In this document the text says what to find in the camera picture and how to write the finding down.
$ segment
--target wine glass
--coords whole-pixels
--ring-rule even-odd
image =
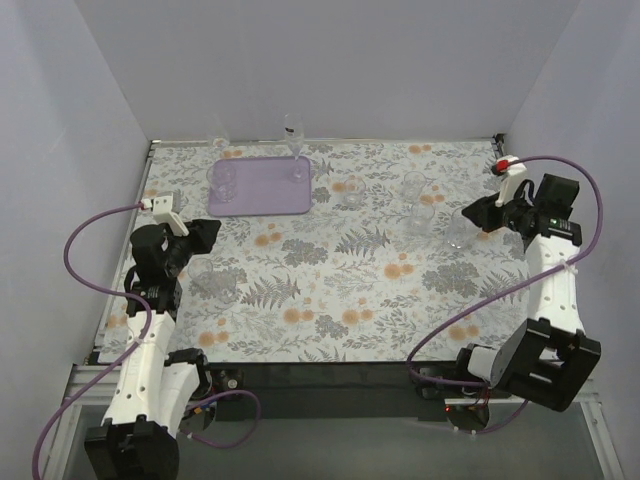
[[[221,155],[220,153],[229,146],[229,134],[222,125],[220,117],[217,114],[212,113],[205,117],[205,127],[207,129],[207,146],[209,147],[209,154],[214,162],[217,162]]]
[[[298,160],[304,145],[302,115],[299,113],[287,113],[284,116],[284,138],[296,162],[291,171],[291,179],[296,183],[304,182],[309,178],[309,171]]]

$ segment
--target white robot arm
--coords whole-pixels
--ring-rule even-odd
[[[183,223],[173,194],[142,203],[159,224],[131,234],[136,263],[127,273],[125,290],[147,300],[152,318],[140,339],[147,313],[139,302],[129,300],[127,348],[134,342],[140,345],[122,363],[101,426],[85,436],[85,450],[99,480],[175,480],[178,426],[189,400],[207,396],[212,387],[202,350],[169,353],[168,345],[182,296],[177,277],[193,255],[211,252],[221,223]]]
[[[576,269],[566,264],[580,251],[580,226],[568,220],[578,183],[545,175],[532,205],[524,198],[526,168],[509,166],[516,157],[498,160],[503,174],[498,194],[484,197],[463,215],[484,231],[502,226],[525,243],[530,276],[564,264],[560,272],[534,283],[529,291],[527,319],[499,349],[471,344],[458,364],[492,388],[542,404],[566,409],[600,358],[600,344],[585,336],[576,301]],[[543,352],[553,352],[549,361]]]

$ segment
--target floral tablecloth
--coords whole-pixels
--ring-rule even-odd
[[[278,144],[233,146],[224,157],[288,155]],[[222,220],[210,254],[217,271],[238,282],[237,302],[219,310],[207,292],[183,286],[170,348],[201,347],[210,361],[398,361],[436,325],[465,306],[527,276],[522,243],[508,231],[478,233],[470,249],[444,243],[451,213],[497,190],[488,172],[488,141],[463,143],[313,142],[313,207],[308,214]],[[146,196],[180,190],[184,219],[208,218],[211,164],[206,147],[160,147]],[[424,173],[420,201],[436,216],[427,236],[410,234],[404,175]],[[367,185],[363,205],[343,206],[343,181]],[[136,227],[151,223],[139,213]],[[127,255],[121,270],[132,265]],[[526,292],[514,294],[452,326],[419,359],[453,360],[470,341],[496,345],[524,319]],[[125,303],[111,307],[101,362],[113,361],[127,337]]]

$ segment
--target gray wall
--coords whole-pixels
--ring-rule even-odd
[[[603,344],[597,377],[604,413],[630,479],[640,478],[638,45],[640,2],[582,0],[507,137],[513,154],[579,161],[602,189],[605,229],[579,266],[579,308],[587,333]],[[588,240],[595,213],[586,182],[582,192],[574,217]]]
[[[76,0],[148,138],[508,129],[578,0]]]
[[[66,274],[64,242],[134,199],[147,140],[73,0],[0,2],[0,50],[0,478],[22,479],[105,303]],[[77,269],[110,283],[124,226],[87,231]]]

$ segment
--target purple tray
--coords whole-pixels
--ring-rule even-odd
[[[253,157],[224,160],[236,168],[238,193],[229,203],[209,194],[212,217],[246,215],[291,215],[311,209],[311,162],[298,157],[309,171],[309,180],[295,183],[289,179],[293,157]]]

